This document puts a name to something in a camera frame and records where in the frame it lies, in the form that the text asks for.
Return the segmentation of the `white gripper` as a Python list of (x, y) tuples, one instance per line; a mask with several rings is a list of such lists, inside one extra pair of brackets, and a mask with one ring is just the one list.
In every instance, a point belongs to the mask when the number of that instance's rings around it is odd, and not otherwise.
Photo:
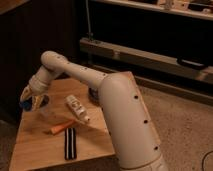
[(19, 106), (23, 110), (30, 110), (32, 108), (32, 98), (33, 102), (41, 103), (40, 107), (47, 105), (49, 102), (49, 97), (44, 95), (45, 91), (46, 87), (41, 84), (28, 84), (23, 89), (23, 92), (20, 96)]

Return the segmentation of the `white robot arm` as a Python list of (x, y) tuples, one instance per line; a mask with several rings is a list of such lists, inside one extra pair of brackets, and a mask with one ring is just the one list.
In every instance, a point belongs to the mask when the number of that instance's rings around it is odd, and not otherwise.
[(68, 61), (54, 51), (41, 55), (41, 67), (20, 100), (41, 97), (51, 82), (67, 74), (98, 92), (98, 100), (122, 171), (169, 171), (147, 107), (134, 80)]

